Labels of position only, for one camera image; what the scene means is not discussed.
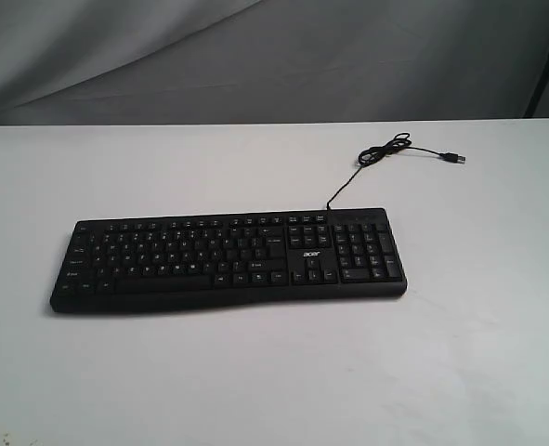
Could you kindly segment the black Acer keyboard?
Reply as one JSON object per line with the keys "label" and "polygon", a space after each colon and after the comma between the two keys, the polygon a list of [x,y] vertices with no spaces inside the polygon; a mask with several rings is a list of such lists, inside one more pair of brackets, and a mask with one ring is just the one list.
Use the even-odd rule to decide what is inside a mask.
{"label": "black Acer keyboard", "polygon": [[382,208],[83,220],[50,306],[65,314],[393,298],[407,278]]}

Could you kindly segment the grey backdrop cloth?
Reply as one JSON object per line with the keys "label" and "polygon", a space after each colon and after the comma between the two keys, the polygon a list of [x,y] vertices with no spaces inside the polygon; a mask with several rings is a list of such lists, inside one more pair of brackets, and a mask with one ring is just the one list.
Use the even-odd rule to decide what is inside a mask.
{"label": "grey backdrop cloth", "polygon": [[517,118],[549,1],[0,1],[0,125]]}

